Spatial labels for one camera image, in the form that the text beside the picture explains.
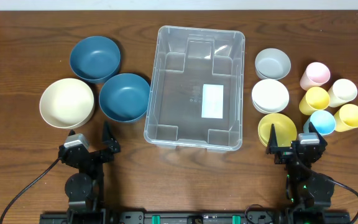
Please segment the large cream bowl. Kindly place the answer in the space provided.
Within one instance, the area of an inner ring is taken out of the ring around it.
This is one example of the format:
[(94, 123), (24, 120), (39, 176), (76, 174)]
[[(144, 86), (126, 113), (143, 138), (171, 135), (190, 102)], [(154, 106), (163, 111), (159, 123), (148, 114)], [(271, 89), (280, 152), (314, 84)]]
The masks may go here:
[(95, 108), (89, 85), (75, 78), (57, 80), (43, 92), (39, 111), (43, 120), (55, 128), (75, 129), (87, 123)]

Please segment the dark blue bowl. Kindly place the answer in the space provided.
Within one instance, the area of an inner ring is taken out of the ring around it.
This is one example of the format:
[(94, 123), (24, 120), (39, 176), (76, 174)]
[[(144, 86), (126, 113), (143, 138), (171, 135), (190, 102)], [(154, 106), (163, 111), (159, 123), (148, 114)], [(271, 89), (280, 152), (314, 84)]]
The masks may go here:
[(150, 84), (141, 76), (122, 73), (101, 88), (99, 105), (110, 119), (122, 123), (137, 121), (147, 112)]
[(84, 81), (105, 83), (119, 73), (121, 51), (115, 41), (92, 36), (79, 41), (71, 51), (70, 67)]

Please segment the small yellow bowl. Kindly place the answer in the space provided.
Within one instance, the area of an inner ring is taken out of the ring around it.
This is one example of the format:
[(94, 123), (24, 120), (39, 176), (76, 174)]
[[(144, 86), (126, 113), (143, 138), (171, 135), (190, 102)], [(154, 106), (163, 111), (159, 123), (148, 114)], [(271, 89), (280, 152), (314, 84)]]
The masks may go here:
[(259, 140), (264, 146), (267, 146), (269, 142), (271, 125), (275, 126), (279, 147), (290, 146), (291, 142), (296, 139), (297, 131), (294, 122), (284, 114), (271, 113), (260, 120), (257, 129)]

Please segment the light blue plastic cup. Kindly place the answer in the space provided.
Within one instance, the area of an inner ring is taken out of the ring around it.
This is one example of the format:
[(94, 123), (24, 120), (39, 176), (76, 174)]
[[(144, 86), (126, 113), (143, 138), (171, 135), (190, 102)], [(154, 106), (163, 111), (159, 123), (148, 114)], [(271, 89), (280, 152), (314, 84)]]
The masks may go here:
[(308, 124), (312, 122), (320, 135), (325, 136), (331, 134), (336, 128), (336, 120), (334, 116), (325, 110), (315, 111), (303, 126), (303, 131), (308, 133)]

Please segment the small white bowl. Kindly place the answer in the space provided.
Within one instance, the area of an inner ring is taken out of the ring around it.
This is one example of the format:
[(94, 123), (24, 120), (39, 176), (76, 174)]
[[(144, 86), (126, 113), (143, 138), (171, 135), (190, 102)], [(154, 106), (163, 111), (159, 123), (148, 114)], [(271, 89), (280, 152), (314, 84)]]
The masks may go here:
[(272, 79), (257, 82), (252, 89), (251, 98), (254, 108), (263, 114), (281, 112), (290, 100), (285, 85)]

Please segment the yellow cup right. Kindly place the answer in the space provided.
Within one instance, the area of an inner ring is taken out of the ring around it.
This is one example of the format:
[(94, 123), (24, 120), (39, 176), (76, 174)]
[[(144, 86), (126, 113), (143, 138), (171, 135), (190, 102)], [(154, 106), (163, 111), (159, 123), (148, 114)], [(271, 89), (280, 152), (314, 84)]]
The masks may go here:
[(335, 131), (344, 132), (358, 128), (358, 106), (345, 104), (335, 113)]

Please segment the small grey bowl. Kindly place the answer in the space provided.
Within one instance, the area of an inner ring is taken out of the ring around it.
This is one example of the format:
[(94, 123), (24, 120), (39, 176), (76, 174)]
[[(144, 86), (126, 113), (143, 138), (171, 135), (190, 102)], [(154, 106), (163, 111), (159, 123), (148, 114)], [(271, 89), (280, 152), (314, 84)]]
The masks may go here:
[(289, 56), (275, 48), (260, 51), (255, 58), (255, 72), (260, 79), (280, 80), (291, 70)]

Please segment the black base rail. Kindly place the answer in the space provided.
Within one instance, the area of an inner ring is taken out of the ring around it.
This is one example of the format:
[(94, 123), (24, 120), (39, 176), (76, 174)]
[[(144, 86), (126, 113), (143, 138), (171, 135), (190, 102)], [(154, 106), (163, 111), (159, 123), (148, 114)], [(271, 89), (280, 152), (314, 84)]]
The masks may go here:
[(144, 213), (123, 212), (121, 214), (99, 213), (49, 213), (41, 214), (41, 224), (69, 224), (69, 223), (107, 223), (107, 224), (244, 224), (244, 223), (350, 223), (347, 212), (325, 213), (294, 213), (287, 218), (284, 213), (274, 211), (249, 210), (247, 213)]

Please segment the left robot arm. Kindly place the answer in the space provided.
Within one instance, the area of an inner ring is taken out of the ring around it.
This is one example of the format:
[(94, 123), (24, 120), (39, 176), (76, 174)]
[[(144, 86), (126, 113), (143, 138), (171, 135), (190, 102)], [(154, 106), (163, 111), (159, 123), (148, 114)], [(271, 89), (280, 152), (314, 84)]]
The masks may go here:
[(90, 144), (84, 134), (69, 132), (59, 146), (58, 158), (62, 163), (78, 169), (65, 184), (69, 211), (77, 214), (96, 213), (104, 201), (103, 164), (114, 160), (121, 147), (114, 137), (110, 124), (103, 124), (102, 143), (105, 149), (90, 152)]

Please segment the clear plastic storage bin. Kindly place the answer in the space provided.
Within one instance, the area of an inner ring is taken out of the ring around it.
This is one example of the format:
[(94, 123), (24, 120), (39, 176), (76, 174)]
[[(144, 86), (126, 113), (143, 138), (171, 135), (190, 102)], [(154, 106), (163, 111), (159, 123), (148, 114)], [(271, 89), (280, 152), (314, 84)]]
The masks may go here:
[[(242, 146), (244, 34), (162, 26), (158, 30), (144, 138), (159, 147), (236, 151)], [(223, 119), (202, 118), (203, 85), (223, 85)]]

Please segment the white label in bin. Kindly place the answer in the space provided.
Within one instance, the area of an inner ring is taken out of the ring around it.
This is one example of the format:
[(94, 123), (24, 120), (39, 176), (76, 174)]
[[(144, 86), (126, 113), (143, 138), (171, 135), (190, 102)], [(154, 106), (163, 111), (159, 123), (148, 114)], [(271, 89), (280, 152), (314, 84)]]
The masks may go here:
[(223, 99), (223, 85), (204, 84), (201, 117), (223, 119)]

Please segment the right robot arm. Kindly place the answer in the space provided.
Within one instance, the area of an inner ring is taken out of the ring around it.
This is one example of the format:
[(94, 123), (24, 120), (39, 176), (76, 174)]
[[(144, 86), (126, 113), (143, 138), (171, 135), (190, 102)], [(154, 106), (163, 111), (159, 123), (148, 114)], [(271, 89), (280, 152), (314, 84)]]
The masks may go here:
[(287, 223), (305, 221), (306, 217), (323, 219), (323, 210), (331, 206), (334, 184), (329, 177), (311, 170), (327, 145), (310, 123), (307, 133), (299, 134), (289, 146), (279, 146), (275, 126), (271, 125), (266, 153), (273, 154), (274, 163), (284, 164), (288, 172), (286, 197), (293, 206), (284, 210)]

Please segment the pink plastic cup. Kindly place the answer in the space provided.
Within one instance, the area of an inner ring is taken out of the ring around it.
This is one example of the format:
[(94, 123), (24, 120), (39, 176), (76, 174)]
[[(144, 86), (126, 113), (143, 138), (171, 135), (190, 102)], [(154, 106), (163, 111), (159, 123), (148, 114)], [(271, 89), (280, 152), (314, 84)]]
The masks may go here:
[(300, 79), (300, 86), (304, 90), (309, 90), (314, 86), (321, 86), (329, 81), (331, 72), (329, 68), (321, 62), (310, 63)]

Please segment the cream plastic cup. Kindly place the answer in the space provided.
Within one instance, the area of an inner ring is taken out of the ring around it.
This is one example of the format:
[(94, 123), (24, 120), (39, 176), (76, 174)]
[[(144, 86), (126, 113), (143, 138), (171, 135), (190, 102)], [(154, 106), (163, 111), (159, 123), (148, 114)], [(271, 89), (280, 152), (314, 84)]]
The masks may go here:
[(354, 100), (357, 96), (356, 85), (345, 78), (336, 80), (328, 90), (330, 97), (329, 107), (335, 108)]

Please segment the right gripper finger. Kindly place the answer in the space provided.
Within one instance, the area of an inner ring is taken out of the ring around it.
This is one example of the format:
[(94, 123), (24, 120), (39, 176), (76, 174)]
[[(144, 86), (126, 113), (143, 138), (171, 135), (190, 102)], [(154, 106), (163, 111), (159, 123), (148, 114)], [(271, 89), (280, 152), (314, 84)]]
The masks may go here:
[(270, 128), (270, 137), (266, 147), (266, 154), (275, 154), (278, 152), (277, 135), (275, 131), (275, 125), (272, 124)]
[(316, 129), (316, 127), (314, 126), (314, 124), (310, 121), (308, 124), (308, 131), (310, 133), (317, 133), (319, 134), (319, 131)]

